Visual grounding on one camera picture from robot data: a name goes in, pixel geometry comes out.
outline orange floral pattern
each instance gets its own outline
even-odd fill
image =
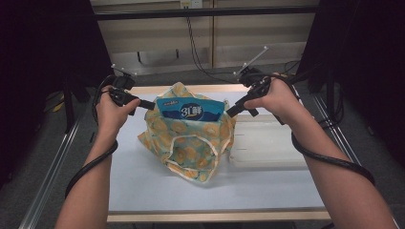
[[[184,85],[177,83],[159,97],[194,96]],[[224,113],[217,122],[184,121],[165,118],[158,106],[145,115],[147,130],[139,135],[143,145],[157,155],[172,172],[186,179],[206,182],[213,177],[221,155],[230,151],[236,119]]]

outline blue label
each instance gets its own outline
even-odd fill
[[[193,121],[218,121],[224,113],[223,102],[193,97],[157,99],[160,114],[164,117]]]

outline hand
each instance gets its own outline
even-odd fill
[[[287,124],[289,117],[298,108],[297,106],[302,107],[288,85],[274,77],[271,78],[270,89],[267,95],[248,100],[244,106],[247,109],[263,107],[274,115],[279,116]]]
[[[102,94],[100,102],[96,105],[99,134],[117,134],[127,120],[128,114],[140,103],[139,99],[134,99],[123,107],[117,106],[108,92],[111,88],[112,86],[106,86],[101,90],[107,93]]]

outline aluminum rail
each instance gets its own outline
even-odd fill
[[[171,17],[201,17],[201,16],[231,16],[231,15],[260,15],[260,14],[294,14],[315,13],[326,10],[319,6],[289,6],[289,7],[260,7],[260,8],[216,8],[216,9],[187,9],[187,10],[143,10],[143,11],[104,11],[83,15],[56,15],[53,18],[66,20],[128,20]]]

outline person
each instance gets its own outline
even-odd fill
[[[96,106],[98,133],[85,163],[114,143],[127,115],[139,105],[133,100],[118,107],[108,93]],[[263,107],[286,123],[300,144],[317,154],[350,161],[325,134],[309,111],[280,79],[272,79],[266,96],[249,100],[247,109]],[[374,186],[350,170],[305,156],[314,183],[335,226],[344,228],[396,228],[390,209]],[[67,196],[55,228],[105,228],[108,215],[111,157],[86,174]]]

